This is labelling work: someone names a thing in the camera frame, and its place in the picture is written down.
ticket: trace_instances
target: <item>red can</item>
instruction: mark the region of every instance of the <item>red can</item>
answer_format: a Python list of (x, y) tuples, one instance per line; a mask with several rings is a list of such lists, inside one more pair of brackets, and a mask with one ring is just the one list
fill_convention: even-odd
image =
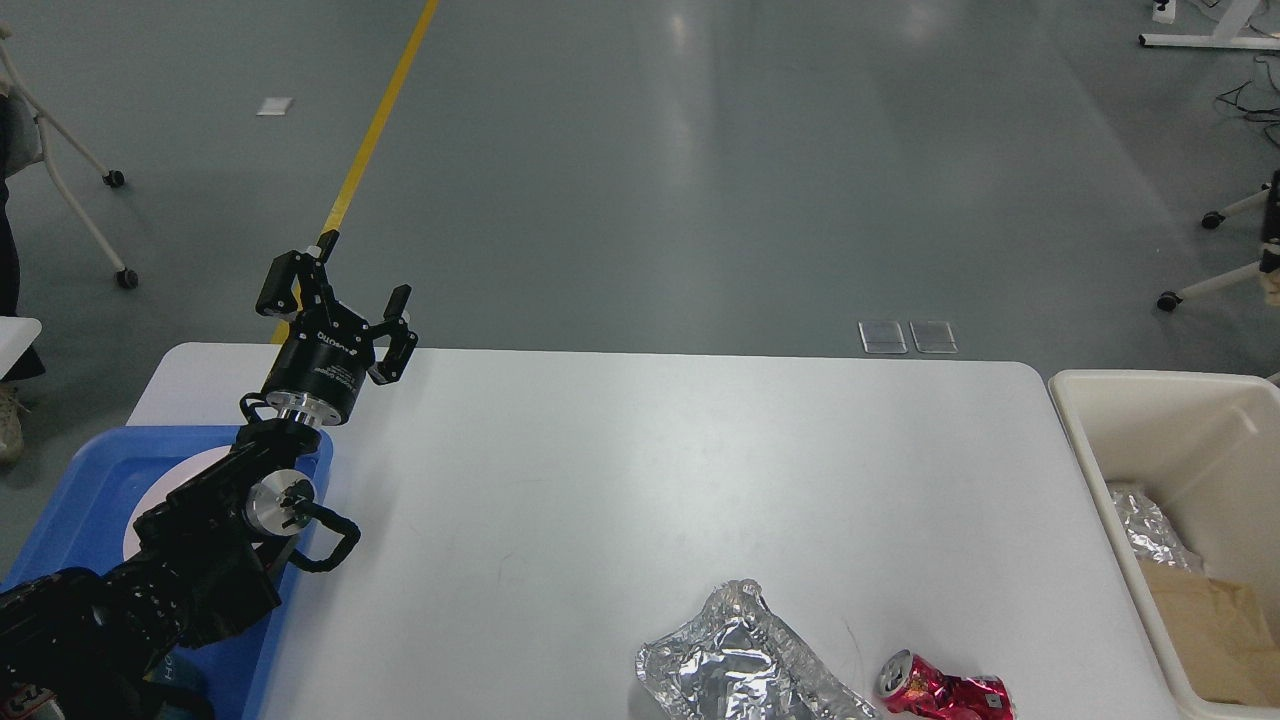
[(881, 669), (876, 694), (890, 712), (914, 712), (936, 720), (1014, 720), (1005, 682), (992, 675), (943, 675), (909, 650)]

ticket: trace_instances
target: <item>shoe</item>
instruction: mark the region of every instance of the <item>shoe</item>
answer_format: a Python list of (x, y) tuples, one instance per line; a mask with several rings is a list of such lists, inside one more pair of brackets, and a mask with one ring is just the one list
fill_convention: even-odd
[(18, 388), (0, 386), (0, 465), (12, 465), (22, 455), (24, 445), (18, 411), (26, 410), (18, 404)]

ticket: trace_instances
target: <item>white table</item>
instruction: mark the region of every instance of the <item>white table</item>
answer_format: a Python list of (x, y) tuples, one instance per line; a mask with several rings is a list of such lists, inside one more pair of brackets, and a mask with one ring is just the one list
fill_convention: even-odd
[[(179, 346), (129, 423), (238, 423), (275, 350)], [(420, 350), (333, 438), (365, 536), (266, 717), (662, 717), (636, 650), (744, 577), (868, 697), (910, 647), (1023, 720), (1176, 717), (1024, 365)]]
[(0, 316), (0, 375), (13, 368), (13, 364), (31, 347), (31, 341), (36, 340), (38, 334), (40, 320)]

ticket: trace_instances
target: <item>yellow floor line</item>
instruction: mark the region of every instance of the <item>yellow floor line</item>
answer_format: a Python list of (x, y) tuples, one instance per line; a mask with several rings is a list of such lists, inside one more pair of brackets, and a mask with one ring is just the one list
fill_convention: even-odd
[[(372, 158), (374, 149), (378, 147), (378, 140), (383, 135), (383, 128), (387, 127), (387, 118), (390, 117), (392, 108), (396, 106), (396, 99), (399, 97), (401, 87), (404, 86), (404, 78), (408, 77), (408, 70), (413, 67), (413, 58), (417, 55), (419, 46), (422, 45), (422, 36), (426, 35), (426, 28), (431, 26), (431, 18), (435, 17), (435, 8), (439, 4), (440, 0), (428, 0), (426, 5), (422, 6), (422, 14), (417, 17), (413, 33), (408, 36), (408, 44), (404, 45), (399, 63), (396, 64), (396, 72), (392, 73), (392, 79), (387, 83), (387, 91), (383, 92), (383, 99), (378, 102), (378, 110), (374, 111), (374, 119), (369, 123), (369, 129), (365, 131), (365, 140), (360, 142), (356, 159), (351, 161), (351, 168), (347, 169), (347, 178), (342, 181), (342, 190), (338, 191), (338, 197), (334, 199), (333, 206), (329, 209), (329, 217), (324, 222), (321, 233), (342, 227), (342, 220), (347, 217), (347, 208), (351, 206), (351, 199), (356, 195), (356, 188), (360, 187), (361, 178), (365, 177), (365, 168), (369, 167), (369, 159)], [(293, 296), (300, 297), (297, 286), (293, 287)], [(275, 334), (271, 336), (271, 342), (280, 345), (288, 336), (289, 325), (279, 323), (275, 327)]]

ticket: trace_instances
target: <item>white stand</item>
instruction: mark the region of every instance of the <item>white stand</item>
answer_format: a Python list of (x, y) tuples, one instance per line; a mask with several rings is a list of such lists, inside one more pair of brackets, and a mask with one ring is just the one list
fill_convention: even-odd
[(1244, 200), (1231, 202), (1230, 205), (1222, 208), (1221, 210), (1210, 210), (1208, 213), (1204, 213), (1204, 217), (1201, 218), (1201, 227), (1207, 231), (1211, 231), (1217, 225), (1221, 225), (1222, 220), (1230, 218), (1231, 215), (1239, 215), (1245, 210), (1266, 205), (1267, 193), (1270, 191), (1271, 191), (1271, 183), (1265, 182), (1262, 183), (1262, 190), (1254, 192), (1253, 195), (1245, 197)]
[(1240, 37), (1249, 18), (1262, 0), (1231, 0), (1226, 14), (1213, 28), (1213, 35), (1139, 35), (1144, 47), (1220, 47), (1225, 50), (1280, 50), (1280, 40), (1272, 37)]
[(102, 231), (97, 229), (97, 225), (92, 219), (90, 219), (88, 213), (84, 211), (84, 208), (81, 206), (79, 201), (76, 200), (76, 196), (73, 196), (70, 190), (67, 188), (67, 183), (63, 182), (63, 176), (58, 172), (58, 165), (54, 163), (54, 146), (49, 141), (49, 128), (54, 128), (59, 135), (67, 138), (67, 142), (79, 151), (79, 154), (83, 155), (91, 165), (93, 165), (99, 176), (101, 176), (102, 183), (108, 187), (115, 188), (124, 186), (124, 173), (120, 170), (108, 169), (106, 165), (95, 158), (93, 154), (84, 147), (84, 145), (76, 140), (76, 137), (72, 136), (72, 133), (60, 122), (58, 122), (58, 119), (54, 118), (54, 115), (50, 114), (38, 100), (36, 100), (36, 96), (27, 90), (27, 86), (22, 82), (22, 76), (18, 73), (18, 68), (13, 64), (13, 58), (9, 56), (9, 51), (5, 49), (3, 42), (4, 38), (12, 35), (13, 29), (10, 29), (6, 23), (0, 23), (0, 63), (4, 64), (5, 72), (9, 73), (13, 90), (17, 91), (22, 100), (31, 105), (32, 110), (35, 110), (36, 129), (40, 133), (40, 160), (45, 163), (45, 169), (49, 170), (49, 178), (54, 182), (54, 187), (58, 188), (63, 200), (67, 201), (72, 211), (76, 213), (76, 217), (79, 218), (81, 223), (84, 224), (84, 228), (87, 228), (90, 234), (93, 236), (97, 246), (111, 263), (111, 268), (115, 270), (116, 284), (125, 290), (133, 290), (138, 287), (138, 274), (125, 266), (124, 261), (120, 260), (120, 256), (115, 252), (115, 249), (113, 249), (111, 243), (106, 241)]
[(1249, 263), (1243, 268), (1236, 268), (1222, 273), (1221, 275), (1213, 275), (1207, 281), (1201, 281), (1196, 284), (1184, 287), (1183, 290), (1166, 290), (1160, 293), (1160, 299), (1156, 300), (1156, 307), (1160, 307), (1165, 313), (1172, 313), (1175, 307), (1181, 305), (1188, 300), (1194, 300), (1202, 297), (1211, 292), (1217, 292), (1225, 287), (1231, 287), (1233, 284), (1240, 284), (1243, 282), (1256, 279), (1258, 277), (1258, 264)]

